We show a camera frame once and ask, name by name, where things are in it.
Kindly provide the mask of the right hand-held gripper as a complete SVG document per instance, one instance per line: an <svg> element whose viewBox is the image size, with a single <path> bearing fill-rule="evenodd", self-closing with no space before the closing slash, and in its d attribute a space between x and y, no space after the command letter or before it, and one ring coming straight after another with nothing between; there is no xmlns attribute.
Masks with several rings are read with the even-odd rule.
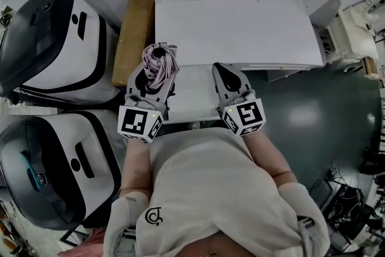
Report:
<svg viewBox="0 0 385 257"><path fill-rule="evenodd" d="M226 126L240 137L260 130L266 116L262 100L256 97L247 76L225 63L214 63L212 74L220 98L218 113Z"/></svg>

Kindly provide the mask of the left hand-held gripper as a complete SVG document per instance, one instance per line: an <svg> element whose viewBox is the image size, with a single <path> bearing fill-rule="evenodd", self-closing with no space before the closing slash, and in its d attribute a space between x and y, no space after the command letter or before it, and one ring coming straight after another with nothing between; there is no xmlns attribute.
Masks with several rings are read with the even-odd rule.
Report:
<svg viewBox="0 0 385 257"><path fill-rule="evenodd" d="M168 108L165 104L174 87L170 77L157 89L148 91L149 79L143 65L131 73L126 101L119 107L117 132L127 138L151 143L158 134Z"/></svg>

